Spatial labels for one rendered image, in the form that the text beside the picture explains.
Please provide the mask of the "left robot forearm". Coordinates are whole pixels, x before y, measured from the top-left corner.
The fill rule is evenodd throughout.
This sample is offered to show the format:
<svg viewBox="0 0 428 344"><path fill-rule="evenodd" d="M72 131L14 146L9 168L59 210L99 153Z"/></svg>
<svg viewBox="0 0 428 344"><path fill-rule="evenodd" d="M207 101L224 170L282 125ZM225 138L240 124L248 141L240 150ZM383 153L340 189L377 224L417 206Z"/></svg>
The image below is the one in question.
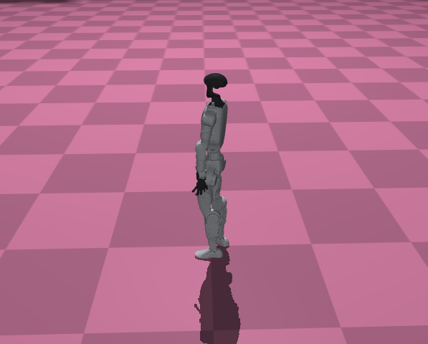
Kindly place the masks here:
<svg viewBox="0 0 428 344"><path fill-rule="evenodd" d="M206 177L206 159L207 159L207 154L206 154L206 150L205 147L203 145L197 145L196 146L196 172L198 172L199 174L199 179L200 178L205 178Z"/></svg>

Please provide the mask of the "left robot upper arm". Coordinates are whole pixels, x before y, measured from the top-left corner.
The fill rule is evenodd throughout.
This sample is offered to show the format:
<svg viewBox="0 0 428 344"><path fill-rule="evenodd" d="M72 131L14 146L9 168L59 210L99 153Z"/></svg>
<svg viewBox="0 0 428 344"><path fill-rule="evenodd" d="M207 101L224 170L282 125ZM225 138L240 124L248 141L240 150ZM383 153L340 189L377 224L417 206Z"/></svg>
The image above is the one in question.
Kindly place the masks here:
<svg viewBox="0 0 428 344"><path fill-rule="evenodd" d="M207 151L211 138L211 132L217 121L216 115L217 113L212 110L208 110L206 113L203 114L203 117L201 119L201 140L196 142L195 149L197 145L203 145L205 147L205 150Z"/></svg>

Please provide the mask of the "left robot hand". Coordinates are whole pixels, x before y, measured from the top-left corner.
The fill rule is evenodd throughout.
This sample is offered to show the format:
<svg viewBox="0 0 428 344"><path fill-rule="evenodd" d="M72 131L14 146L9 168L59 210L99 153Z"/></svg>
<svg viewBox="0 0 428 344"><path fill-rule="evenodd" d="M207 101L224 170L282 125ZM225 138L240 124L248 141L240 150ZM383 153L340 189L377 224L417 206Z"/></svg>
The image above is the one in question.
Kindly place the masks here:
<svg viewBox="0 0 428 344"><path fill-rule="evenodd" d="M192 191L192 193L195 192L196 189L198 189L197 193L196 193L196 196L198 196L199 195L199 191L200 191L200 195L202 195L202 190L204 190L204 192L205 192L205 189L207 190L208 188L207 188L207 185L205 183L206 178L205 179L201 179L201 178L199 179L198 172L196 172L196 179L197 179L196 187L194 188L194 190Z"/></svg>

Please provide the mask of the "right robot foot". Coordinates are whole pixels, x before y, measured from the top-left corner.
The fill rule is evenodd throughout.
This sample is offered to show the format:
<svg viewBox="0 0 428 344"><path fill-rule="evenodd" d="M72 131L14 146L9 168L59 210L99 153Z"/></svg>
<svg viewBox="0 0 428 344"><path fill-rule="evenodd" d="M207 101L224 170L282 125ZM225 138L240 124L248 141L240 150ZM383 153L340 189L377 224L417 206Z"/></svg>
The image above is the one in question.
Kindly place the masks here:
<svg viewBox="0 0 428 344"><path fill-rule="evenodd" d="M222 236L222 239L218 239L217 238L216 244L219 244L219 245L221 245L223 247L227 247L227 246L229 246L229 241L228 241L228 239L226 237Z"/></svg>

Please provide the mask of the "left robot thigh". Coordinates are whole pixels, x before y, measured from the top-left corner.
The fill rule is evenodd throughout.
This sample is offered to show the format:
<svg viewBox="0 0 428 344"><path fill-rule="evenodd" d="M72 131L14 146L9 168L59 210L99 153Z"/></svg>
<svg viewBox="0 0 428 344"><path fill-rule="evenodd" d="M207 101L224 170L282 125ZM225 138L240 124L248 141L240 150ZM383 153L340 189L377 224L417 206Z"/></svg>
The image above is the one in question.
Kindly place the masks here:
<svg viewBox="0 0 428 344"><path fill-rule="evenodd" d="M197 196L199 208L201 209L201 212L204 215L204 218L206 220L210 214L217 214L220 220L219 210L215 208L211 208L212 196L213 196L212 187L215 187L217 183L217 178L218 178L217 170L216 168L210 166L208 170L205 172L206 172L205 183L208 189L207 190L205 189L205 192L204 190L202 190L202 195L200 195L200 191L199 191L199 195ZM205 178L202 178L202 179L205 179Z"/></svg>

